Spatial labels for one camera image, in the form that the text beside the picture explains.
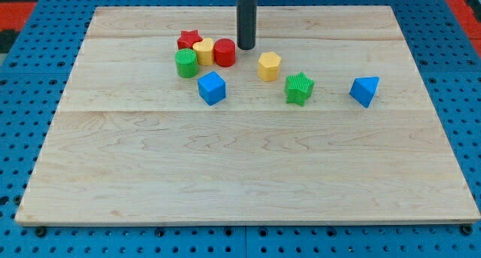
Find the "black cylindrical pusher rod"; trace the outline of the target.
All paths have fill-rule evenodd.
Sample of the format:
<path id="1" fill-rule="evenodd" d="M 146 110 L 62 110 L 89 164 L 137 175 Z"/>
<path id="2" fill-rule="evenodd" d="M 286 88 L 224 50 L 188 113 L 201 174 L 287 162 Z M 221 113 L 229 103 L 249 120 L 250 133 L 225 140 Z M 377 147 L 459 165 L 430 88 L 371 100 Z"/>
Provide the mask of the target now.
<path id="1" fill-rule="evenodd" d="M 256 14 L 258 0 L 237 0 L 237 46 L 251 50 L 256 45 Z"/>

